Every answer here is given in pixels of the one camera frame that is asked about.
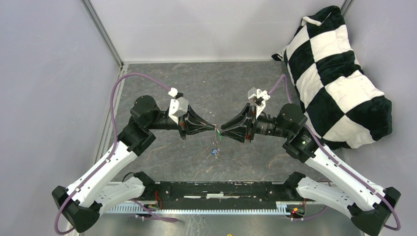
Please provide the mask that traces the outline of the grey metal key holder plate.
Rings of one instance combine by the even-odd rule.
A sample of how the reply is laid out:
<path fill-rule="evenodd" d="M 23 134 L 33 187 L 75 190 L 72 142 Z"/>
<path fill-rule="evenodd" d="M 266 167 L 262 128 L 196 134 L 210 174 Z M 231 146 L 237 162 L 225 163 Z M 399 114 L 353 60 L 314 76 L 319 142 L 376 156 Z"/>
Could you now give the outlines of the grey metal key holder plate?
<path fill-rule="evenodd" d="M 215 124 L 214 125 L 214 128 L 215 128 L 215 136 L 214 136 L 214 141 L 213 141 L 213 149 L 214 148 L 216 148 L 216 149 L 219 149 L 219 139 L 218 139 L 218 137 L 217 137 L 217 134 L 216 134 L 216 130 L 219 130 L 218 129 L 218 125 L 217 124 Z"/>

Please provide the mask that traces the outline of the blue tagged key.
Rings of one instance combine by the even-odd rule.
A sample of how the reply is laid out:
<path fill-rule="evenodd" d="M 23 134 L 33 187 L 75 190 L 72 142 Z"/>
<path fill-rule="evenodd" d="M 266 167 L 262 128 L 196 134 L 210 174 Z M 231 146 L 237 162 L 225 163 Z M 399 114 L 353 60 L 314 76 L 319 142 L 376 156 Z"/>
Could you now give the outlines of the blue tagged key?
<path fill-rule="evenodd" d="M 219 149 L 216 149 L 216 148 L 212 149 L 211 154 L 212 154 L 215 158 L 218 158 L 218 157 L 219 157 L 219 155 L 220 155 L 220 153 L 219 153 Z"/>

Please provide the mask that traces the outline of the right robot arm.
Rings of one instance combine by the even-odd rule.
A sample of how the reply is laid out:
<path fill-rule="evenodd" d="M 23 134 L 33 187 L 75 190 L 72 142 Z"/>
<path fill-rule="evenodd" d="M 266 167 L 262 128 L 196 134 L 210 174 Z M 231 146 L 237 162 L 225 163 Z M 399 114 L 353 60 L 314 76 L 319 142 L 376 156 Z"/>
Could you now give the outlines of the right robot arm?
<path fill-rule="evenodd" d="M 276 117 L 257 114 L 247 103 L 241 113 L 221 126 L 221 135 L 239 142 L 252 141 L 255 135 L 285 139 L 283 148 L 294 159 L 323 174 L 335 184 L 330 187 L 295 172 L 284 183 L 284 195 L 291 201 L 310 199 L 350 218 L 369 236 L 377 236 L 393 217 L 401 196 L 394 187 L 373 183 L 322 144 L 306 126 L 307 118 L 299 106 L 285 104 Z"/>

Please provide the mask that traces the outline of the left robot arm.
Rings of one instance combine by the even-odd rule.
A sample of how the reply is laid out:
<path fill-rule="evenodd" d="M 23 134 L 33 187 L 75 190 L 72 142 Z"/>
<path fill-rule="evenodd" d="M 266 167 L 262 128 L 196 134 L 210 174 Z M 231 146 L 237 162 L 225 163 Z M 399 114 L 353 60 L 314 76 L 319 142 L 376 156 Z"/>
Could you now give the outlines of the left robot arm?
<path fill-rule="evenodd" d="M 171 99 L 168 109 L 162 111 L 152 96 L 140 96 L 130 114 L 128 124 L 99 161 L 72 184 L 52 191 L 58 215 L 64 216 L 78 233 L 90 229 L 104 212 L 127 200 L 140 197 L 146 201 L 154 196 L 154 186 L 137 177 L 105 188 L 155 141 L 152 130 L 177 130 L 185 139 L 215 129 L 195 113 L 184 97 Z"/>

